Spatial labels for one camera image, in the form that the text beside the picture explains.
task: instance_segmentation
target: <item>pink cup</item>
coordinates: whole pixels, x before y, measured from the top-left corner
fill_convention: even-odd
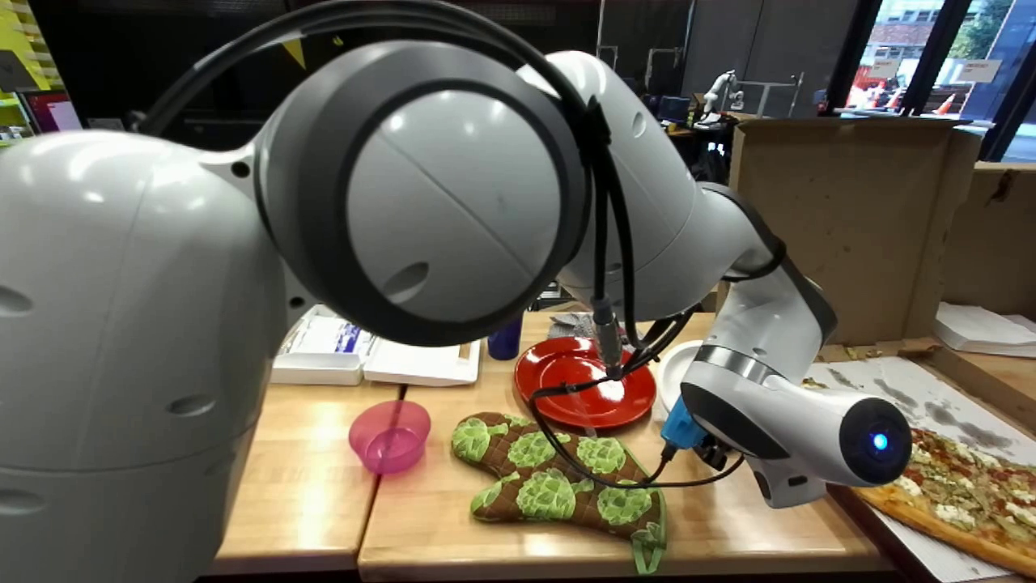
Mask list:
[[[424,456],[432,417],[417,403],[380,403],[350,429],[350,447],[369,472],[402,472]]]

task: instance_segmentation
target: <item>red plate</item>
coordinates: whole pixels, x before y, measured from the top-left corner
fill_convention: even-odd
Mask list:
[[[537,388],[604,378],[595,346],[585,337],[550,337],[525,350],[514,370],[514,393],[527,403]],[[640,422],[654,406],[654,376],[637,370],[622,384],[604,384],[573,395],[540,398],[545,417],[566,429],[614,432]]]

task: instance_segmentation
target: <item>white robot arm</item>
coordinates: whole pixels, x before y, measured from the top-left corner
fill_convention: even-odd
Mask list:
[[[686,310],[718,279],[747,276],[686,372],[694,417],[753,459],[773,506],[812,499],[826,479],[895,479],[911,442],[890,406],[796,386],[829,319],[773,236],[689,178],[604,62],[550,62],[610,124],[627,267],[590,222],[592,159],[556,100],[566,83],[453,42],[340,54],[238,151],[94,129],[6,149],[5,580],[205,575],[270,362],[310,300],[382,337],[457,343],[496,331],[553,276],[636,319]],[[604,287],[595,241],[610,251]],[[869,452],[869,432],[886,447]]]
[[[728,107],[728,96],[740,83],[740,68],[728,68],[721,75],[717,75],[713,88],[705,90],[705,107],[703,107],[703,120],[713,120],[717,116],[717,103]]]

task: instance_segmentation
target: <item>cardboard box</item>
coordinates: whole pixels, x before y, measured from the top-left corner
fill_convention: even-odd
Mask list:
[[[979,162],[948,241],[946,300],[1036,319],[1036,165]]]
[[[906,355],[1036,433],[1036,360],[932,340],[938,297],[1036,310],[1036,169],[974,165],[974,155],[979,135],[948,124],[745,120],[731,189],[838,310],[823,360]],[[941,555],[906,552],[848,489],[833,492],[898,571],[925,580],[924,565],[946,571]]]
[[[935,120],[743,120],[731,189],[838,310],[833,340],[931,337],[979,135]]]

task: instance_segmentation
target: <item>pizza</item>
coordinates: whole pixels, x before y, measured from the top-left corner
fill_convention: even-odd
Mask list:
[[[1036,467],[911,429],[900,479],[855,489],[877,512],[979,561],[1036,576]]]

